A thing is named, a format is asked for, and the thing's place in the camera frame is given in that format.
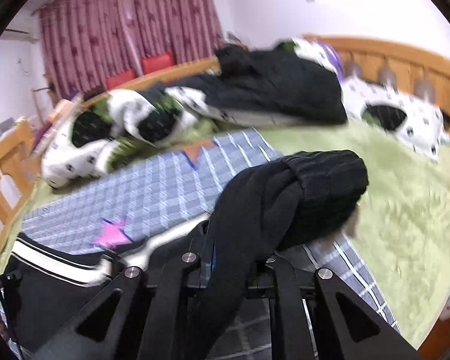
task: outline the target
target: mattress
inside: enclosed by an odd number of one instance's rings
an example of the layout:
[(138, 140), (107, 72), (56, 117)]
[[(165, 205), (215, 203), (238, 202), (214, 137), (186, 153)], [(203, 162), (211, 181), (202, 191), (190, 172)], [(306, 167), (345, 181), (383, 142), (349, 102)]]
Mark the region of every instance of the mattress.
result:
[[(371, 283), (377, 283), (384, 294), (402, 335), (418, 348), (450, 293), (450, 147), (442, 147), (436, 164), (378, 128), (355, 121), (340, 127), (259, 132), (284, 154), (349, 149), (363, 158), (370, 186), (360, 201), (351, 243), (374, 276)], [(10, 224), (1, 269), (23, 215), (69, 192), (54, 193), (45, 183), (37, 183)]]

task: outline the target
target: curtain fold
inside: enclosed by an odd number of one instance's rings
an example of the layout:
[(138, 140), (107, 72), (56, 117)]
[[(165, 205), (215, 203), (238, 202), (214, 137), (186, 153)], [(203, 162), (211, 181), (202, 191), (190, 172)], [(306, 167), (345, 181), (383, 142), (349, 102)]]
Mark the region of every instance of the curtain fold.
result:
[(104, 85), (140, 59), (211, 56), (222, 33), (213, 0), (53, 0), (39, 10), (43, 57), (58, 95)]

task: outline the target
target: red chair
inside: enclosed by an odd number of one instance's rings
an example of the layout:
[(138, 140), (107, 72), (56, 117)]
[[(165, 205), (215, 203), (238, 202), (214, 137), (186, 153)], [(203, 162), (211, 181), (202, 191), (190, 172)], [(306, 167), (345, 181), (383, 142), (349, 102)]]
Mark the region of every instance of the red chair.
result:
[(134, 78), (135, 72), (133, 69), (127, 69), (126, 71), (115, 74), (112, 77), (107, 77), (105, 79), (105, 86), (108, 90), (110, 90), (119, 85), (125, 84), (127, 81), (133, 80)]
[(169, 68), (175, 64), (172, 53), (169, 51), (164, 52), (163, 54), (143, 57), (141, 61), (144, 74), (161, 71), (162, 69)]

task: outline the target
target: metal screw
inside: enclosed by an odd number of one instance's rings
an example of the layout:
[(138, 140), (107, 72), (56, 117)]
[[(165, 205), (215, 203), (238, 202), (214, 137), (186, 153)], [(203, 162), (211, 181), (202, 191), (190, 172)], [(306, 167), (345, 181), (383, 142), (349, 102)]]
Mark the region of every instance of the metal screw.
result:
[(325, 280), (330, 279), (333, 275), (333, 272), (328, 268), (321, 268), (318, 271), (318, 276)]
[(138, 266), (129, 266), (125, 270), (125, 276), (128, 278), (134, 278), (134, 277), (138, 276), (141, 271), (142, 270), (140, 268), (138, 268)]
[(192, 263), (192, 262), (194, 262), (196, 259), (197, 259), (197, 255), (196, 255), (195, 253), (192, 253), (192, 252), (185, 253), (185, 254), (182, 256), (182, 261), (183, 261), (184, 263)]

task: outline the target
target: pillow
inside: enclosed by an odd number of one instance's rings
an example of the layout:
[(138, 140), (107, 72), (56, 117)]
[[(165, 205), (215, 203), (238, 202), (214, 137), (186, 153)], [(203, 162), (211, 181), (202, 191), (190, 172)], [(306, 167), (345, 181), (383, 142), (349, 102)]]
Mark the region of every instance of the pillow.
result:
[(352, 119), (376, 124), (401, 143), (438, 161), (439, 147), (449, 142), (441, 110), (396, 88), (367, 83), (356, 77), (342, 83), (342, 102)]

